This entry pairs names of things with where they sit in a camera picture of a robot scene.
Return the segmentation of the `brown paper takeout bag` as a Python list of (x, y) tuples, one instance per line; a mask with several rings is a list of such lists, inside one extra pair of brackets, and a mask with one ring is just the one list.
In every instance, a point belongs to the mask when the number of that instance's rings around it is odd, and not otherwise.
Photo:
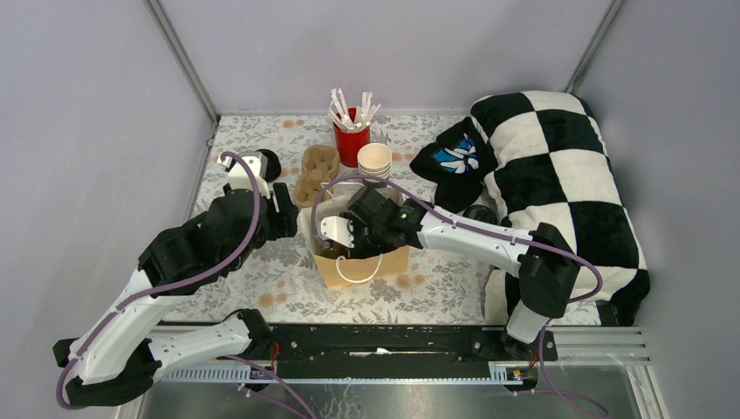
[(324, 247), (314, 236), (320, 230), (324, 218), (339, 216), (347, 210), (351, 195), (360, 188), (354, 186), (334, 186), (332, 197), (321, 202), (317, 209), (303, 208), (298, 213), (298, 231), (312, 255), (313, 262), (326, 286), (330, 289), (358, 285), (375, 279), (401, 275), (408, 270), (411, 248), (403, 246), (392, 251), (367, 258), (354, 258), (344, 247), (343, 254)]

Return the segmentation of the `black paper coffee cup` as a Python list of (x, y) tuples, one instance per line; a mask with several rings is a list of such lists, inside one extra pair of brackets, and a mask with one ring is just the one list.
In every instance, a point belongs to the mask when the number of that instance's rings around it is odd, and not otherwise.
[(499, 223), (497, 211), (482, 204), (473, 204), (469, 206), (462, 215), (466, 218), (476, 220), (482, 223), (494, 224)]

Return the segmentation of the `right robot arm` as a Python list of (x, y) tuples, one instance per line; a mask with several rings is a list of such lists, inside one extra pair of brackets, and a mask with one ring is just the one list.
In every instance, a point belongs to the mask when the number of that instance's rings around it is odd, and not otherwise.
[(517, 230), (458, 216), (409, 197), (397, 203), (363, 187), (348, 201), (353, 244), (363, 250), (404, 246), (450, 251), (493, 265), (518, 281), (515, 304), (500, 346), (521, 360), (535, 347), (541, 329), (560, 318), (572, 294), (579, 266), (559, 230), (540, 223)]

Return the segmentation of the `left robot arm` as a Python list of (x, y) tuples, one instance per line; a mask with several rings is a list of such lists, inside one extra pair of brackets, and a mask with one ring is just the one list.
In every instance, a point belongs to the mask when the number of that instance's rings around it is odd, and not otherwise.
[(234, 311), (190, 333), (151, 335), (198, 289), (240, 269), (267, 242), (297, 232), (298, 208), (286, 184), (263, 178), (262, 153), (225, 152), (221, 159), (229, 169), (223, 195), (183, 225), (159, 233), (95, 325), (81, 337), (54, 344), (60, 407), (120, 406), (176, 370), (229, 355), (258, 359), (274, 348), (271, 328), (256, 309)]

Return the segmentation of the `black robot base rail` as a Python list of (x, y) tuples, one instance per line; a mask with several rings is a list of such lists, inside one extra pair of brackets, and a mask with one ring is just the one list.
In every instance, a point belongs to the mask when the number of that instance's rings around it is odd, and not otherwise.
[(552, 333), (522, 343), (500, 326), (296, 323), (273, 326), (241, 355), (297, 380), (491, 381), (494, 367), (558, 359)]

